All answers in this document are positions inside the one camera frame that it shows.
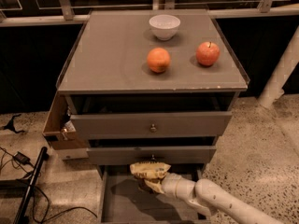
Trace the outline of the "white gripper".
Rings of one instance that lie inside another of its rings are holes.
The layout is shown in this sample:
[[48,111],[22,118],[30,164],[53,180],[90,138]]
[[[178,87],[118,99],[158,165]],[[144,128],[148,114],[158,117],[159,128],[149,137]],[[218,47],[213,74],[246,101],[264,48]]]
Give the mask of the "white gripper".
[[168,173],[162,184],[160,179],[145,179],[144,182],[153,191],[185,203],[192,203],[196,199],[195,182],[175,173]]

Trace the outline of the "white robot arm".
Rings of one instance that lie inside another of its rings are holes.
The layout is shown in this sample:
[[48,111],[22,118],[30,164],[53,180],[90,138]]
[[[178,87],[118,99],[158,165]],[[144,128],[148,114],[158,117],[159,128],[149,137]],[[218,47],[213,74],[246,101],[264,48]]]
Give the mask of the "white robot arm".
[[297,65],[298,35],[293,35],[257,103],[236,114],[202,178],[191,181],[157,165],[145,184],[204,216],[220,211],[237,224],[299,224],[298,148],[273,107]]

